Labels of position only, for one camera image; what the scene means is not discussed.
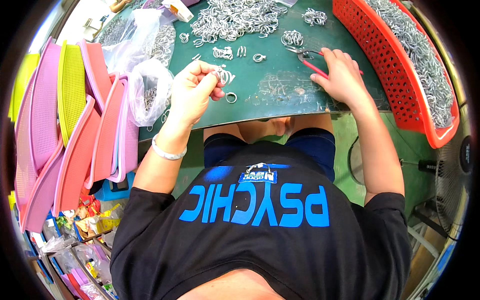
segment red plastic basket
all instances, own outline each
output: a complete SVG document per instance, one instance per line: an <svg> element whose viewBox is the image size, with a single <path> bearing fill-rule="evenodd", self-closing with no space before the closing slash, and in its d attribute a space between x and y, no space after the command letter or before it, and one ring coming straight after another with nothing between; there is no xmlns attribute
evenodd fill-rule
<svg viewBox="0 0 480 300"><path fill-rule="evenodd" d="M426 35L417 20L399 1L391 0L391 2L407 13L417 24L417 28ZM375 68L392 108L397 127L424 133L432 148L440 148L450 141L460 122L455 93L453 93L454 102L451 108L452 124L446 128L436 129L413 63L381 17L363 0L333 0L333 14L350 31ZM433 49L453 91L442 59L435 46Z"/></svg>

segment person in background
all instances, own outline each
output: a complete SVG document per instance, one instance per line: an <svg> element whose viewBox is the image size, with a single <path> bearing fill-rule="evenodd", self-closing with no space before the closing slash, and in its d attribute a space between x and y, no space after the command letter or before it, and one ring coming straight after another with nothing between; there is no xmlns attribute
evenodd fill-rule
<svg viewBox="0 0 480 300"><path fill-rule="evenodd" d="M205 169L175 199L190 131L223 84L216 66L175 76L170 114L135 175L110 262L120 299L399 299L411 247L402 170L359 66L323 48L329 79L310 78L351 109L366 195L337 188L328 114L204 129ZM259 141L291 132L285 145Z"/></svg>
<svg viewBox="0 0 480 300"><path fill-rule="evenodd" d="M121 11L125 5L130 3L132 0L120 0L118 2L117 0L105 0L107 2L107 5L110 7L110 10L114 13L118 13Z"/></svg>

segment silver bangle bracelet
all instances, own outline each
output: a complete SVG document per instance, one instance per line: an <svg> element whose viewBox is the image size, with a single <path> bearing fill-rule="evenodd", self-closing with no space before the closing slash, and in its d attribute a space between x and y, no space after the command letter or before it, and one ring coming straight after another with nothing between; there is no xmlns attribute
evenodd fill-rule
<svg viewBox="0 0 480 300"><path fill-rule="evenodd" d="M180 158L185 156L185 154L187 153L187 146L185 146L185 150L183 150L183 152L180 153L180 154L170 154L170 153L167 153L167 152L164 152L164 151L160 150L160 148L158 148L158 146L155 143L155 139L156 139L157 135L158 135L158 133L155 134L155 136L152 139L152 147L153 147L153 150L155 150L155 153L157 153L158 156L163 157L163 158L168 159L168 160L177 160L177 159L180 159Z"/></svg>

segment red-handled pliers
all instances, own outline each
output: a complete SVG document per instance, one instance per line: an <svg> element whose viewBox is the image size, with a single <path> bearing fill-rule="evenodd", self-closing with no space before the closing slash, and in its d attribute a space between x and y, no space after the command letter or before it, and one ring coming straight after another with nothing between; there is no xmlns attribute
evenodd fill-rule
<svg viewBox="0 0 480 300"><path fill-rule="evenodd" d="M285 49L287 49L288 51L295 52L297 54L299 60L304 65L306 65L310 69L314 70L316 73L320 74L322 77L325 77L326 79L328 79L328 75L325 72L323 72L322 70L320 70L319 68L315 67L314 65L312 65L311 63L309 63L307 61L307 60L313 60L313 57L308 56L309 52L313 52L313 53L316 53L316 54L319 54L319 55L323 56L324 54L321 51L308 50L308 49L297 49L297 48L295 48L293 46L290 46L290 45L286 45L285 47L286 47Z"/></svg>

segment hand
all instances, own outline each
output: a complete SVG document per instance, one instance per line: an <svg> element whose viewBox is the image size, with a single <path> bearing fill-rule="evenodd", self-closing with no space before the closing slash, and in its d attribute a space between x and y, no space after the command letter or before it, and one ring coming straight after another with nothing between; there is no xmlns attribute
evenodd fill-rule
<svg viewBox="0 0 480 300"><path fill-rule="evenodd" d="M175 76L172 84L172 105L168 120L178 124L194 125L208 106L208 97L214 101L225 96L224 84L212 73L215 65L201 60L192 61Z"/></svg>
<svg viewBox="0 0 480 300"><path fill-rule="evenodd" d="M335 100L347 104L351 110L371 104L373 100L365 88L358 63L338 49L331 51L322 48L322 53L328 66L329 79L319 74L312 74L310 78Z"/></svg>

